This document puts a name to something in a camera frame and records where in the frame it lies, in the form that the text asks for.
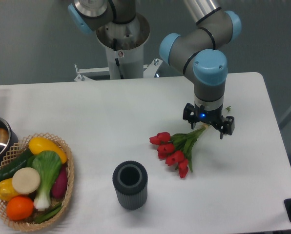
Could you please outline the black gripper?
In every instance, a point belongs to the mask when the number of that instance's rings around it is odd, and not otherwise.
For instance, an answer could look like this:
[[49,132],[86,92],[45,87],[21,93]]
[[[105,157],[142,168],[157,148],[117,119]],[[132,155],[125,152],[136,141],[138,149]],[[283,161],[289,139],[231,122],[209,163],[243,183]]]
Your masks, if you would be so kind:
[[183,110],[183,120],[186,120],[191,125],[191,129],[194,129],[198,122],[216,127],[220,132],[220,139],[223,139],[223,136],[231,136],[233,134],[234,117],[223,117],[222,109],[223,105],[215,110],[205,110],[202,106],[198,107],[196,104],[193,106],[187,103]]

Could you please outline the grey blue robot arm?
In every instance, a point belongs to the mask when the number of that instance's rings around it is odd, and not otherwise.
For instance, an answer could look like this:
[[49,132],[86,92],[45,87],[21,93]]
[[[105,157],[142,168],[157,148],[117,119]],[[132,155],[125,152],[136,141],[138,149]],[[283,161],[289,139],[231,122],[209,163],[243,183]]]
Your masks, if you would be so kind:
[[[222,115],[228,62],[219,49],[240,35],[240,18],[223,11],[215,0],[187,0],[185,5],[197,29],[186,36],[167,35],[159,47],[160,57],[194,85],[195,100],[185,106],[183,119],[192,126],[209,124],[222,136],[232,135],[234,117]],[[68,12],[83,33],[95,32],[105,48],[111,79],[144,77],[144,44],[150,28],[137,13],[135,1],[74,0]]]

